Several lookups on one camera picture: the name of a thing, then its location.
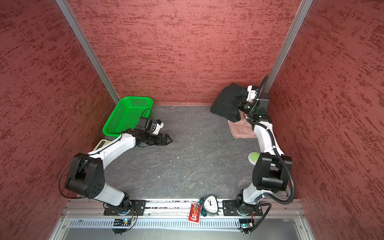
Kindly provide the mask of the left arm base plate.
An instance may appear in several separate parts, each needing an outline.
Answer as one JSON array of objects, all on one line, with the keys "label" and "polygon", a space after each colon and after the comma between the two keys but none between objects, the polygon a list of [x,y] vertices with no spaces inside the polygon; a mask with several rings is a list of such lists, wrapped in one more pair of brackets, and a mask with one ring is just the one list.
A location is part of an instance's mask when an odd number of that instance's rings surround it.
[{"label": "left arm base plate", "polygon": [[126,208],[103,203],[104,216],[143,216],[146,203],[146,200],[130,200]]}]

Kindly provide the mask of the pink shorts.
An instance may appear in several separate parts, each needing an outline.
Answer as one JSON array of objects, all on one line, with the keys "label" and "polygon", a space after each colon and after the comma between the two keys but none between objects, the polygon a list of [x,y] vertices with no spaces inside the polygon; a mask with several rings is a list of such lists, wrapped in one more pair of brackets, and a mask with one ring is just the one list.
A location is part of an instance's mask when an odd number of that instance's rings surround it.
[{"label": "pink shorts", "polygon": [[257,138],[257,135],[252,129],[251,124],[249,124],[246,119],[241,119],[240,121],[235,123],[228,121],[228,125],[230,132],[235,139]]}]

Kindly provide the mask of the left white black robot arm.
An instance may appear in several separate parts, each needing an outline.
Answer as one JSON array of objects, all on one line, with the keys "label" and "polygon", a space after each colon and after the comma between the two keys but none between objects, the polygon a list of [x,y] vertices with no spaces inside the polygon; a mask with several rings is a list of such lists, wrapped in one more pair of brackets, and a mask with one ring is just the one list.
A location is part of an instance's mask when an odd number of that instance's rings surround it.
[{"label": "left white black robot arm", "polygon": [[118,215],[127,215],[134,211],[130,197],[105,180],[105,169],[120,155],[144,144],[149,146],[167,146],[173,142],[168,134],[153,134],[144,130],[127,129],[104,148],[79,153],[66,166],[69,168],[65,188],[82,197],[94,199],[106,204]]}]

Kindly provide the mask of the black shorts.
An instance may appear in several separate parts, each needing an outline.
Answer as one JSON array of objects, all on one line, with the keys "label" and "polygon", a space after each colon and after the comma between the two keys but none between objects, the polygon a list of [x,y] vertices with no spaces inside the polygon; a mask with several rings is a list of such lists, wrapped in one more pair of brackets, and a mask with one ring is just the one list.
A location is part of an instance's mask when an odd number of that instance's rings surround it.
[{"label": "black shorts", "polygon": [[248,91],[244,87],[232,83],[219,93],[211,105],[210,112],[224,117],[232,123],[239,122],[241,116],[237,102],[247,95]]}]

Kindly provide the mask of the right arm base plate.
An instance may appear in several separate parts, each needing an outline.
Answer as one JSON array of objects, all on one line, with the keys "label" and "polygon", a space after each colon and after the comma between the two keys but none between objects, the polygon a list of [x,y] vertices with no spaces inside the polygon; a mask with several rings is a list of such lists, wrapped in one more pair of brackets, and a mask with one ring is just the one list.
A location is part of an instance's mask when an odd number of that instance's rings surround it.
[{"label": "right arm base plate", "polygon": [[222,203],[224,216],[261,217],[263,215],[261,207],[255,205],[245,203],[238,205],[235,200],[224,200]]}]

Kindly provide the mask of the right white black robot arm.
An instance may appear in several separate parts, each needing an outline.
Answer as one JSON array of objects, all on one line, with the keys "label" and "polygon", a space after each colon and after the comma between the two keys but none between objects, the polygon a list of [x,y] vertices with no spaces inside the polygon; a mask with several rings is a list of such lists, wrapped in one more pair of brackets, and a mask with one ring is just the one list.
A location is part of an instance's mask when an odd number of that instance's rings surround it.
[{"label": "right white black robot arm", "polygon": [[260,206],[265,197],[282,205],[295,199],[296,188],[291,174],[293,161],[281,151],[263,101],[256,99],[253,103],[246,97],[239,97],[236,103],[236,107],[247,115],[246,120],[253,127],[261,150],[254,162],[252,183],[237,196],[240,215],[247,215],[250,207]]}]

